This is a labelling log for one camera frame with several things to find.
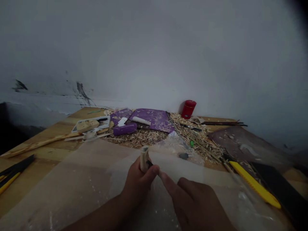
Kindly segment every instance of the red can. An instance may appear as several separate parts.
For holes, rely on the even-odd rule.
[[[184,119],[190,119],[190,117],[193,114],[193,110],[195,109],[196,104],[197,103],[193,100],[186,100],[181,116]]]

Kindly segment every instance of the hand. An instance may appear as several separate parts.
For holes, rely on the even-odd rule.
[[[183,177],[176,185],[166,173],[160,176],[183,231],[235,230],[210,186]]]
[[[131,209],[137,207],[148,194],[159,166],[153,165],[146,173],[140,170],[140,157],[129,168],[123,191],[120,194],[123,203]]]

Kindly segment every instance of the yellow utility knife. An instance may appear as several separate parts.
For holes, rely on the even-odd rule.
[[[270,205],[281,209],[280,203],[277,201],[277,199],[269,192],[267,191],[262,185],[260,185],[245,169],[243,169],[242,166],[240,166],[235,161],[230,161],[230,165],[235,169],[235,171],[242,177],[244,180],[252,187],[253,190],[255,190],[262,199],[269,203]]]

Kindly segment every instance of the black mark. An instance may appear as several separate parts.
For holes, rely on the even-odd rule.
[[[14,89],[16,92],[19,92],[19,90],[28,90],[28,88],[26,87],[26,85],[24,85],[22,82],[20,82],[19,80],[16,80],[15,83],[16,87],[12,88]]]
[[[78,90],[80,96],[83,98],[83,100],[84,100],[85,102],[87,102],[89,106],[91,106],[90,101],[93,102],[93,100],[90,99],[90,98],[86,95],[86,93],[84,92],[84,89],[83,89],[83,84],[82,84],[81,82],[77,82],[77,90]]]

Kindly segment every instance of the green object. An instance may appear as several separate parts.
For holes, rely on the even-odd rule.
[[[98,111],[93,111],[93,112],[89,112],[88,114],[95,113],[95,112],[100,112],[100,110],[98,110]]]

